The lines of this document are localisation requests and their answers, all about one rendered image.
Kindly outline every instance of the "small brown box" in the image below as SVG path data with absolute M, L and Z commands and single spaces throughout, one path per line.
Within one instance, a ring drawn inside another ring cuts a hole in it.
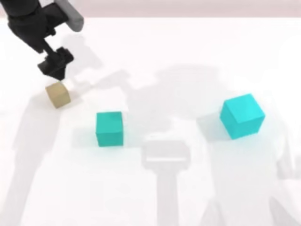
M 46 91 L 55 108 L 62 107 L 71 102 L 68 90 L 61 82 L 47 86 Z

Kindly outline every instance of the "cyan cube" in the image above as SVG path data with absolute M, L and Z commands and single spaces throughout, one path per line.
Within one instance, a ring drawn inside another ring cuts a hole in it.
M 122 113 L 97 113 L 96 137 L 100 147 L 122 146 L 124 143 Z
M 252 94 L 226 100 L 220 116 L 231 139 L 258 133 L 264 118 L 265 113 Z

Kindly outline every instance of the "white table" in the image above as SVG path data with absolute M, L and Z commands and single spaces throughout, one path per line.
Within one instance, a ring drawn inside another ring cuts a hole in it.
M 44 55 L 1 20 L 1 226 L 298 225 L 299 19 L 87 19 L 57 32 L 48 41 L 76 58 L 59 110 Z M 267 118 L 231 141 L 218 113 L 245 93 Z M 97 146 L 100 111 L 123 112 L 125 147 Z M 141 148 L 156 140 L 175 152 Z

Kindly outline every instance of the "black robotic arm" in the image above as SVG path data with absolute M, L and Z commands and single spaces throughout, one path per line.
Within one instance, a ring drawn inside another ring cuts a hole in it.
M 11 31 L 38 53 L 47 52 L 45 61 L 38 65 L 44 75 L 58 80 L 65 78 L 68 63 L 74 60 L 64 48 L 53 51 L 45 38 L 55 35 L 55 28 L 63 23 L 75 32 L 81 31 L 84 18 L 68 2 L 55 0 L 42 7 L 39 0 L 0 0 L 8 15 Z

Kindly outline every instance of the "black object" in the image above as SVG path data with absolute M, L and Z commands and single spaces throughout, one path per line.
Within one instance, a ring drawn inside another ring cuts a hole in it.
M 39 54 L 46 51 L 48 56 L 38 65 L 44 75 L 62 81 L 68 63 L 73 55 L 64 48 L 56 52 L 45 38 L 56 34 L 55 28 L 68 21 L 68 16 L 56 3 L 42 8 L 39 0 L 0 0 L 8 15 L 11 31 Z

